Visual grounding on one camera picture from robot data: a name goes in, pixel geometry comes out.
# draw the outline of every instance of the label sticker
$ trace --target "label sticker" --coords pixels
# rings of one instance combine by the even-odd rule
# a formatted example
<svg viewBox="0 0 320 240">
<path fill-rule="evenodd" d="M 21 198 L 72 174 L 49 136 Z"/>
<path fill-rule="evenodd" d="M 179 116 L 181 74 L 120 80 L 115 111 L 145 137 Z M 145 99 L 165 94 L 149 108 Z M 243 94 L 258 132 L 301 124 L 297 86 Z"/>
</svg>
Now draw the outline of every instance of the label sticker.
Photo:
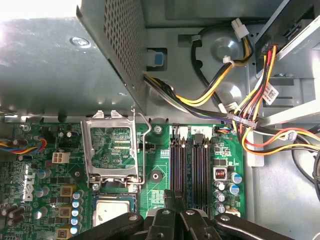
<svg viewBox="0 0 320 240">
<path fill-rule="evenodd" d="M 228 105 L 225 105 L 224 108 L 227 112 L 234 111 L 238 108 L 238 104 L 234 101 Z"/>
<path fill-rule="evenodd" d="M 265 88 L 265 91 L 263 93 L 263 99 L 268 105 L 271 105 L 279 95 L 279 92 L 277 89 L 275 89 L 270 83 Z"/>
</svg>

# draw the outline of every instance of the perforated metal panel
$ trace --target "perforated metal panel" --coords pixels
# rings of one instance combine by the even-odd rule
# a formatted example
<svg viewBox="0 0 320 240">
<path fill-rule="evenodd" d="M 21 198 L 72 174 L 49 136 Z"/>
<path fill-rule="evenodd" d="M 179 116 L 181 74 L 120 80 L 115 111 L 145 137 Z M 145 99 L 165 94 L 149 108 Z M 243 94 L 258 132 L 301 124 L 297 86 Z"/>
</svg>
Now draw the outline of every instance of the perforated metal panel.
<svg viewBox="0 0 320 240">
<path fill-rule="evenodd" d="M 120 75 L 131 82 L 129 88 L 138 95 L 144 95 L 145 26 L 140 1 L 105 0 L 104 33 L 124 69 Z"/>
</svg>

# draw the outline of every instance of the motherboard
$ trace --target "motherboard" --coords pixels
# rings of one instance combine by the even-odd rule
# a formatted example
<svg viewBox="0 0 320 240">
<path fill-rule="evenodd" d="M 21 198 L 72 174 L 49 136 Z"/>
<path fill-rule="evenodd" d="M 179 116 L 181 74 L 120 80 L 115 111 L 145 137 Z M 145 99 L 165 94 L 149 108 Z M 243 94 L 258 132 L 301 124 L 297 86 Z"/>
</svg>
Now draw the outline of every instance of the motherboard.
<svg viewBox="0 0 320 240">
<path fill-rule="evenodd" d="M 138 164 L 129 128 L 93 127 L 92 166 L 138 166 L 145 182 L 89 185 L 80 123 L 7 124 L 11 139 L 25 147 L 39 145 L 39 137 L 47 145 L 38 153 L 0 155 L 1 240 L 65 240 L 123 213 L 145 218 L 148 210 L 164 207 L 165 189 L 183 191 L 188 207 L 210 218 L 246 216 L 242 148 L 225 125 L 153 124 L 143 139 L 148 126 L 136 124 Z"/>
</svg>

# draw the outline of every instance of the black ram slot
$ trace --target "black ram slot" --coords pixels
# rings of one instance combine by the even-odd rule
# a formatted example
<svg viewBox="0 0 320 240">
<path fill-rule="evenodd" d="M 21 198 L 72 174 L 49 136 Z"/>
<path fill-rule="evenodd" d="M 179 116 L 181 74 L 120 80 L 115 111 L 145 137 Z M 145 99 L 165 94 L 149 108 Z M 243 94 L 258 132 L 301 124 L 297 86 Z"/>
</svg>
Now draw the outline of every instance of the black ram slot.
<svg viewBox="0 0 320 240">
<path fill-rule="evenodd" d="M 211 164 L 210 164 L 210 146 L 204 149 L 205 156 L 205 185 L 206 185 L 206 214 L 211 219 L 212 212 L 212 180 L 211 180 Z"/>
<path fill-rule="evenodd" d="M 183 169 L 183 181 L 182 181 L 182 192 L 184 196 L 184 200 L 187 203 L 187 195 L 188 195 L 188 155 L 187 155 L 187 146 L 185 146 L 182 149 L 183 154 L 183 163 L 182 163 L 182 169 Z"/>
<path fill-rule="evenodd" d="M 186 178 L 186 172 L 187 168 L 185 168 L 185 164 L 187 162 L 187 151 L 185 147 L 180 147 L 179 148 L 179 190 L 185 193 L 187 191 L 186 188 L 186 183 L 187 183 L 187 178 Z"/>
<path fill-rule="evenodd" d="M 170 146 L 170 189 L 187 193 L 187 151 L 179 145 Z"/>
<path fill-rule="evenodd" d="M 207 212 L 207 148 L 201 148 L 201 209 Z"/>
<path fill-rule="evenodd" d="M 180 175 L 179 175 L 179 147 L 174 147 L 174 190 L 179 190 L 179 181 L 180 181 Z"/>
<path fill-rule="evenodd" d="M 197 165 L 197 176 L 196 176 L 196 193 L 197 193 L 197 209 L 202 209 L 203 203 L 203 193 L 202 193 L 202 185 L 203 185 L 203 169 L 202 169 L 202 148 L 198 146 L 196 148 L 196 165 Z"/>
<path fill-rule="evenodd" d="M 170 146 L 170 190 L 175 190 L 175 146 Z"/>
<path fill-rule="evenodd" d="M 197 208 L 197 148 L 192 148 L 192 207 Z"/>
</svg>

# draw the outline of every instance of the capacitor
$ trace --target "capacitor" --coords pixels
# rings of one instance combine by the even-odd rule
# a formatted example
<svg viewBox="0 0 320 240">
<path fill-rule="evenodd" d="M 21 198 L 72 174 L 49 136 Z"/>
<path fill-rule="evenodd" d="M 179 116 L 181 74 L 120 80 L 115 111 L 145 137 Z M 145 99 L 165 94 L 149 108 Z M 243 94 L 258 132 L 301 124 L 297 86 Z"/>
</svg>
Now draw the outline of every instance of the capacitor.
<svg viewBox="0 0 320 240">
<path fill-rule="evenodd" d="M 9 212 L 8 217 L 10 219 L 15 219 L 19 215 L 23 214 L 25 211 L 26 211 L 26 208 L 24 206 L 20 206 L 16 210 L 13 210 L 13 211 Z"/>
<path fill-rule="evenodd" d="M 49 190 L 49 188 L 47 186 L 43 186 L 41 188 L 36 189 L 34 195 L 37 198 L 42 198 L 42 197 L 48 195 L 49 191 L 50 190 Z"/>
<path fill-rule="evenodd" d="M 84 203 L 82 198 L 76 199 L 72 202 L 72 207 L 74 207 L 75 209 L 80 207 L 82 204 Z"/>
<path fill-rule="evenodd" d="M 226 196 L 220 192 L 220 191 L 215 191 L 213 196 L 219 201 L 219 202 L 224 202 L 226 200 Z"/>
<path fill-rule="evenodd" d="M 227 187 L 232 195 L 237 195 L 240 192 L 239 187 L 233 183 L 229 183 Z"/>
<path fill-rule="evenodd" d="M 21 161 L 24 161 L 24 162 L 29 162 L 29 161 L 32 161 L 33 157 L 31 155 L 19 155 L 18 156 L 18 160 L 21 162 Z"/>
<path fill-rule="evenodd" d="M 23 215 L 18 215 L 17 217 L 13 218 L 13 219 L 10 219 L 8 222 L 7 222 L 7 225 L 9 227 L 15 227 L 17 226 L 18 224 L 20 224 L 23 220 L 25 220 L 25 217 Z"/>
<path fill-rule="evenodd" d="M 226 211 L 225 206 L 221 202 L 218 202 L 218 201 L 216 201 L 214 203 L 213 207 L 219 214 L 223 214 Z"/>
<path fill-rule="evenodd" d="M 81 206 L 78 207 L 78 208 L 72 209 L 71 215 L 74 216 L 74 217 L 77 217 L 83 212 L 83 210 L 84 209 Z"/>
<path fill-rule="evenodd" d="M 77 136 L 79 136 L 79 133 L 77 133 L 76 131 L 68 131 L 66 133 L 67 138 L 73 138 L 73 137 L 77 137 Z"/>
<path fill-rule="evenodd" d="M 79 190 L 79 191 L 76 191 L 73 195 L 72 195 L 72 197 L 73 197 L 73 199 L 80 199 L 80 198 L 82 198 L 83 197 L 83 195 L 85 194 L 85 192 L 83 191 L 83 190 Z"/>
<path fill-rule="evenodd" d="M 12 141 L 12 144 L 17 147 L 25 147 L 28 145 L 28 141 L 25 139 L 15 139 Z"/>
<path fill-rule="evenodd" d="M 16 204 L 13 204 L 13 205 L 10 206 L 10 207 L 3 208 L 3 209 L 1 209 L 1 216 L 5 217 L 5 216 L 7 216 L 10 212 L 12 212 L 13 210 L 16 210 L 17 208 L 18 208 L 18 205 L 16 205 Z"/>
<path fill-rule="evenodd" d="M 51 170 L 50 169 L 40 169 L 36 174 L 39 179 L 46 179 L 50 177 Z"/>
<path fill-rule="evenodd" d="M 80 223 L 82 220 L 82 216 L 73 216 L 70 220 L 71 225 L 76 226 L 78 223 Z"/>
<path fill-rule="evenodd" d="M 33 218 L 36 220 L 39 220 L 39 219 L 45 217 L 47 215 L 47 213 L 48 213 L 48 209 L 43 206 L 34 212 Z"/>
<path fill-rule="evenodd" d="M 242 176 L 236 172 L 233 172 L 231 174 L 231 181 L 234 183 L 234 184 L 240 184 L 242 182 Z"/>
<path fill-rule="evenodd" d="M 213 184 L 219 191 L 224 191 L 226 189 L 226 185 L 222 181 L 215 181 Z"/>
<path fill-rule="evenodd" d="M 80 223 L 78 225 L 72 226 L 70 228 L 70 233 L 72 235 L 76 235 L 76 234 L 78 234 L 80 232 L 81 228 L 82 228 L 82 225 Z"/>
</svg>

